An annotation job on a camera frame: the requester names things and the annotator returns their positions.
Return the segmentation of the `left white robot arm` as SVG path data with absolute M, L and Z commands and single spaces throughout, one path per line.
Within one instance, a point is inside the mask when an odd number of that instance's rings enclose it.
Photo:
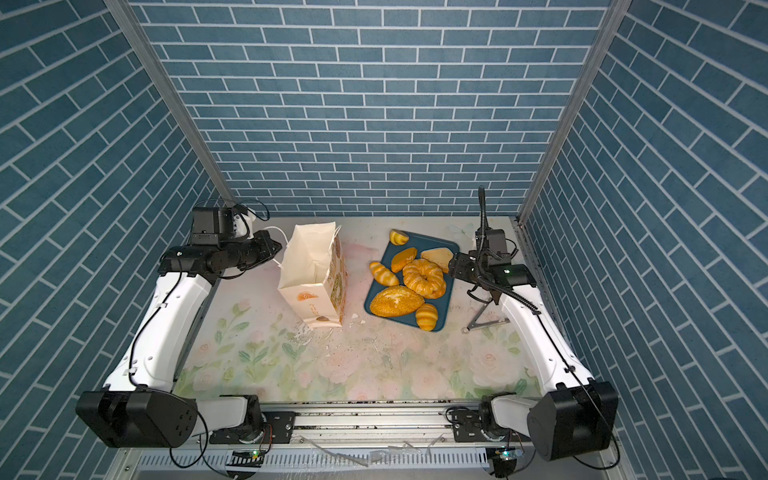
M 163 255 L 150 307 L 126 354 L 104 385 L 76 404 L 78 417 L 106 446 L 176 448 L 216 431 L 234 442 L 262 439 L 257 397 L 194 400 L 172 390 L 200 309 L 225 272 L 260 266 L 281 248 L 258 230 L 243 241 L 173 247 Z

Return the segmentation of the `white paper bread bag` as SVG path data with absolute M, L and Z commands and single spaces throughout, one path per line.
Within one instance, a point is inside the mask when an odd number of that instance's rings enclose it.
M 347 272 L 340 230 L 335 222 L 297 225 L 277 261 L 278 292 L 311 329 L 342 326 Z

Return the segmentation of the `small striped croissant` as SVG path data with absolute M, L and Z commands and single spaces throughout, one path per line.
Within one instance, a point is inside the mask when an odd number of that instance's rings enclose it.
M 439 314 L 434 305 L 424 303 L 414 312 L 414 315 L 421 330 L 433 331 L 436 328 Z

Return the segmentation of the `orange oval bread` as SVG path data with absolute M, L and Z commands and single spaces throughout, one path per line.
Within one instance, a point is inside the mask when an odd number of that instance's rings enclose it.
M 406 265 L 412 262 L 418 255 L 418 249 L 415 247 L 406 248 L 394 255 L 390 270 L 393 273 L 402 271 Z

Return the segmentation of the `large twisted ring bread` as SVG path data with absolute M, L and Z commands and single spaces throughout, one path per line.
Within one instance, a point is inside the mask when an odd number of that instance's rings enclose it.
M 443 271 L 428 260 L 413 260 L 402 274 L 405 286 L 426 299 L 438 299 L 446 293 Z

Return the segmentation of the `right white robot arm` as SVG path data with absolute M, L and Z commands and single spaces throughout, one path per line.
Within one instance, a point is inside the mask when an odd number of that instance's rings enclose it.
M 480 287 L 516 326 L 540 382 L 537 400 L 498 393 L 481 401 L 483 433 L 490 438 L 518 433 L 546 461 L 578 457 L 616 444 L 613 433 L 618 393 L 579 361 L 545 307 L 541 289 L 523 264 L 490 266 L 486 256 L 459 253 L 449 275 Z

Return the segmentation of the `small yellow bread piece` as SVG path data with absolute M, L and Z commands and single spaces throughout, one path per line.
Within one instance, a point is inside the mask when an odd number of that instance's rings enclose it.
M 392 229 L 389 233 L 389 241 L 392 245 L 403 246 L 408 243 L 409 236 L 402 231 Z

